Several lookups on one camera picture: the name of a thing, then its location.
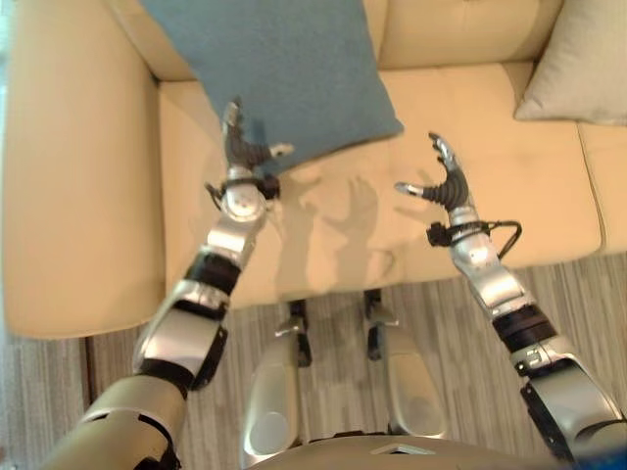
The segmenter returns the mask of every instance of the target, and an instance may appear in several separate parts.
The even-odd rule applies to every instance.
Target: couch
[[[456,149],[485,219],[524,227],[513,267],[627,249],[627,128],[512,117],[561,0],[364,0],[405,132],[280,176],[232,307],[456,274],[396,193]],[[78,337],[147,321],[217,219],[218,117],[137,0],[21,0],[9,68],[3,268],[10,330]],[[501,243],[505,233],[496,234]]]

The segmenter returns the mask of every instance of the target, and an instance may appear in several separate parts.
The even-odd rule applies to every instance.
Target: floor
[[[627,254],[518,270],[558,329],[627,409]],[[416,340],[446,407],[450,437],[519,455],[547,455],[518,396],[505,348],[461,279],[396,286],[384,303]],[[313,365],[301,371],[307,439],[387,425],[379,363],[366,359],[359,293],[308,302]],[[181,444],[185,468],[237,468],[251,374],[283,305],[233,311],[214,382],[192,394]],[[64,342],[0,340],[3,470],[36,468],[89,396],[128,373],[138,330]]]

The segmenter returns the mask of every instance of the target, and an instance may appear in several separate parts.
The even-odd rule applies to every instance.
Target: wire
[[[220,202],[222,200],[222,196],[224,195],[224,191],[219,190],[218,188],[215,188],[209,183],[205,183],[205,189],[209,192],[209,195],[212,197],[212,201],[214,202],[214,206],[216,206],[216,209],[218,211],[221,211],[222,207],[220,206]]]
[[[509,252],[509,250],[511,250],[513,246],[516,244],[516,242],[520,238],[520,235],[522,235],[522,225],[517,220],[498,220],[493,223],[494,225],[492,226],[492,228],[490,228],[490,231],[498,227],[515,227],[516,228],[516,230],[507,239],[506,243],[503,245],[503,247],[499,251],[499,259],[503,259],[503,257]]]
[[[503,257],[507,253],[509,253],[509,251],[516,244],[516,242],[520,238],[520,235],[522,235],[522,225],[517,220],[497,220],[497,221],[492,221],[492,222],[485,222],[483,220],[478,220],[475,222],[468,222],[468,223],[463,223],[460,225],[454,225],[453,227],[450,227],[448,229],[451,238],[453,238],[455,234],[460,233],[462,230],[467,230],[467,229],[472,229],[472,228],[474,228],[475,230],[471,231],[470,233],[466,233],[463,236],[453,240],[451,242],[451,245],[456,245],[462,240],[465,240],[466,238],[476,235],[477,233],[480,233],[480,232],[483,232],[486,235],[490,236],[492,231],[495,228],[499,228],[499,227],[515,227],[516,228],[514,233],[507,239],[506,243],[503,245],[503,247],[499,251],[499,254],[498,254],[499,259],[503,259]]]

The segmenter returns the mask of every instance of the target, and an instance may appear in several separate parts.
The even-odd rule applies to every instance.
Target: gray pillow
[[[627,0],[566,0],[518,119],[627,125]]]

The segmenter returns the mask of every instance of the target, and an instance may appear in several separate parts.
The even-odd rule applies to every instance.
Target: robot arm
[[[227,332],[221,326],[229,297],[265,224],[266,199],[275,180],[253,168],[291,151],[242,140],[240,104],[229,104],[223,134],[229,169],[222,188],[210,189],[221,216],[191,266],[135,347],[133,375],[98,398],[80,423],[54,449],[43,468],[175,470],[174,451],[189,391],[213,378]]]
[[[518,279],[501,263],[520,235],[517,222],[483,222],[451,147],[429,134],[447,172],[437,187],[397,183],[397,190],[445,207],[450,227],[432,224],[432,245],[448,246],[457,269],[465,276],[510,353],[516,372],[528,380],[521,390],[530,416],[552,453],[569,461],[616,448],[627,448],[627,421],[577,356],[568,340],[549,319]],[[489,232],[498,225],[518,226],[501,253]]]

